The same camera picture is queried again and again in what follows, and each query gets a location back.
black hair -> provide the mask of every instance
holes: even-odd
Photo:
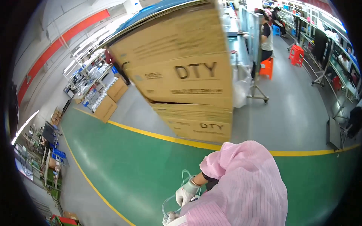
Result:
[[[269,21],[269,17],[265,14],[264,10],[262,10],[262,9],[255,9],[255,10],[254,10],[254,13],[263,14],[264,19],[265,19],[266,21]]]

yellow floor line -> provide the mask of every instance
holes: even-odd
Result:
[[[79,163],[77,162],[76,158],[74,157],[74,154],[72,152],[72,150],[69,147],[69,144],[67,142],[66,136],[64,135],[63,132],[63,136],[64,136],[64,140],[66,141],[67,147],[70,151],[70,154],[72,155],[75,163],[77,164],[79,170],[82,172],[84,178],[87,180],[87,182],[90,184],[90,186],[94,189],[94,191],[97,193],[97,195],[103,200],[103,202],[105,202],[107,204],[107,206],[109,206],[116,214],[118,214],[123,220],[125,220],[127,223],[129,223],[131,226],[136,226],[135,224],[133,224],[132,222],[130,222],[127,218],[125,218],[122,214],[120,214],[120,212],[118,212],[111,204],[109,204],[109,202],[100,194],[100,192],[96,189],[96,187],[94,187],[94,185],[91,183],[91,181],[88,179],[88,177],[85,175],[84,171],[82,170],[82,168],[80,167]]]
[[[77,109],[75,107],[73,107],[74,109],[81,111],[87,115],[90,115],[92,117],[95,117],[93,114],[88,113],[86,111]],[[161,139],[161,140],[166,140],[166,141],[170,141],[170,142],[174,142],[174,143],[178,143],[178,144],[184,144],[184,145],[188,145],[188,146],[193,146],[193,147],[197,147],[197,148],[204,148],[204,149],[209,149],[209,150],[220,150],[221,145],[215,145],[215,144],[207,144],[207,143],[202,143],[202,142],[198,142],[198,141],[190,141],[190,140],[184,140],[184,139],[180,139],[180,138],[175,138],[175,137],[169,137],[169,136],[165,136],[165,135],[161,135],[161,134],[157,134],[157,133],[152,133],[152,132],[148,132],[148,131],[144,131],[141,129],[136,129],[127,125],[123,125],[123,124],[119,124],[116,123],[114,121],[110,121],[108,120],[109,124],[118,126],[122,129],[127,129],[136,133],[140,133],[146,136],[150,136],[150,137],[154,137],[157,139]],[[343,150],[337,150],[334,151],[332,149],[330,150],[316,150],[316,151],[269,151],[271,153],[272,156],[281,156],[281,157],[301,157],[301,156],[314,156],[314,155],[325,155],[325,154],[332,154],[332,153],[339,153],[339,152],[345,152],[351,149],[354,149],[356,147],[359,147],[361,144],[355,144],[352,145],[350,147],[346,147]]]

red cloth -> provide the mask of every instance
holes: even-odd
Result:
[[[113,57],[112,57],[112,55],[108,52],[108,49],[106,49],[106,51],[104,51],[104,55],[106,55],[106,62],[107,62],[107,64],[113,63]]]

black t-shirt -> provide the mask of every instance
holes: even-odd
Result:
[[[264,36],[269,37],[269,35],[270,35],[270,27],[269,27],[269,25],[267,23],[265,23],[263,25],[264,25],[264,28],[263,28],[263,32],[261,34],[264,35]]]

blue tarp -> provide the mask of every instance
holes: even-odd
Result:
[[[140,19],[143,19],[153,13],[156,13],[156,12],[162,11],[164,9],[173,7],[175,5],[180,5],[182,3],[186,3],[189,1],[192,1],[192,0],[163,0],[163,1],[160,1],[159,3],[156,3],[154,5],[150,5],[146,8],[143,8],[136,15],[134,15],[133,17],[128,19],[126,22],[121,24],[119,26],[119,28],[117,28],[117,30],[113,33],[113,35],[120,32],[121,30],[131,26],[132,24],[139,21]]]

